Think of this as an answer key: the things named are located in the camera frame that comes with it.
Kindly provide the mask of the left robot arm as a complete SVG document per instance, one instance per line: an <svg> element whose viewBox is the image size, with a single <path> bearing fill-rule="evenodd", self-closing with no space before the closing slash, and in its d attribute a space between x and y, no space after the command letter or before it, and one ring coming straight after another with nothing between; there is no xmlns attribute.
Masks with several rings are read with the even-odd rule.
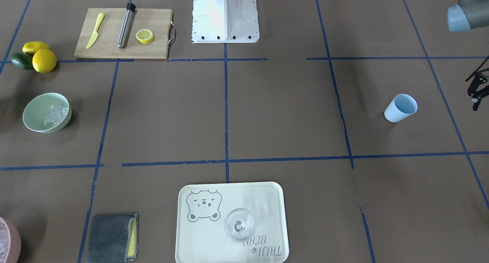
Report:
<svg viewBox="0 0 489 263"><path fill-rule="evenodd" d="M458 0L457 5L448 8L447 24L451 32L488 26L489 0ZM480 85L488 84L488 75L484 74L488 72L488 68L483 68L487 61L488 57L484 58L484 61L466 79L470 81L467 94L472 99L473 111L477 111L482 99L488 96L488 85L479 89Z"/></svg>

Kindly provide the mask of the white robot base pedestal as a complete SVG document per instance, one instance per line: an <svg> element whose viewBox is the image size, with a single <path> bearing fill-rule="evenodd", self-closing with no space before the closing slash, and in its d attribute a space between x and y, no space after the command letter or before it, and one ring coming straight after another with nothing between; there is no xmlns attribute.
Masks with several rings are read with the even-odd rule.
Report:
<svg viewBox="0 0 489 263"><path fill-rule="evenodd" d="M192 43L260 40L257 0L193 0L192 16Z"/></svg>

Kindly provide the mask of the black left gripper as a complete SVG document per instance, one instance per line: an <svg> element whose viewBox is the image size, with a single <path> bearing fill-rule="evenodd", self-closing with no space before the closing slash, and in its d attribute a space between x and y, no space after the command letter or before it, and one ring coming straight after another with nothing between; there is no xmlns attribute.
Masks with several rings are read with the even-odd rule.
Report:
<svg viewBox="0 0 489 263"><path fill-rule="evenodd" d="M485 86L482 89L478 89L481 84L488 83L488 71L489 68L477 68L473 71L466 82L470 81L470 85L467 89L468 95L472 98L473 106L472 110L477 111L482 99L489 94L489 86Z"/></svg>

